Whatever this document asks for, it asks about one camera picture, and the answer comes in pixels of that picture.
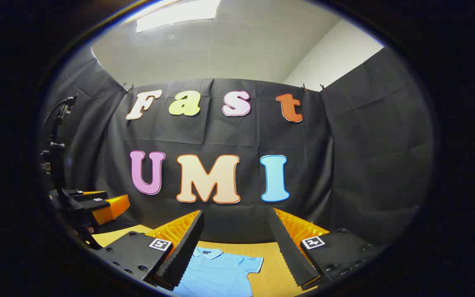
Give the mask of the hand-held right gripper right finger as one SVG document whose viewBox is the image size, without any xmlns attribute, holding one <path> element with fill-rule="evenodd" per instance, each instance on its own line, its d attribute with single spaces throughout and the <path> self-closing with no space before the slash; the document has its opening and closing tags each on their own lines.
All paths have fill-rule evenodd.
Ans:
<svg viewBox="0 0 475 297">
<path fill-rule="evenodd" d="M 302 289 L 340 282 L 387 247 L 346 228 L 328 231 L 275 207 L 269 210 L 269 225 L 296 285 Z"/>
</svg>

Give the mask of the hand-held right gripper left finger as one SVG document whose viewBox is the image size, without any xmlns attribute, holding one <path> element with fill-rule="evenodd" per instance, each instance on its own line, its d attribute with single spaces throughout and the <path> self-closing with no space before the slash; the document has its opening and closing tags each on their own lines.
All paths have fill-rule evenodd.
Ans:
<svg viewBox="0 0 475 297">
<path fill-rule="evenodd" d="M 129 231 L 96 255 L 117 270 L 164 289 L 177 287 L 204 229 L 204 212 L 196 210 L 150 232 Z"/>
</svg>

